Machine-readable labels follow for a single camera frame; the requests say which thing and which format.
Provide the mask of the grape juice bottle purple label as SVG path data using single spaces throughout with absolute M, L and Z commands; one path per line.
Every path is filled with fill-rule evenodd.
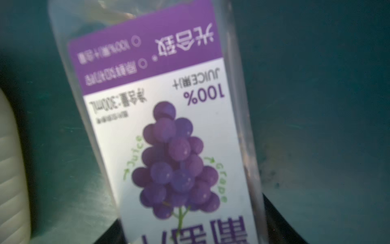
M 49 1 L 126 244 L 267 244 L 231 1 Z

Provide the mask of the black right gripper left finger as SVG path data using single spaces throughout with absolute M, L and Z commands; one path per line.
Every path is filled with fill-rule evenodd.
M 94 244 L 126 244 L 125 235 L 119 219 L 94 242 Z

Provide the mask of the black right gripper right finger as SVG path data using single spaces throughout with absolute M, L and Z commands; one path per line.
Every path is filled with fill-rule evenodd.
M 270 244 L 308 244 L 263 194 Z

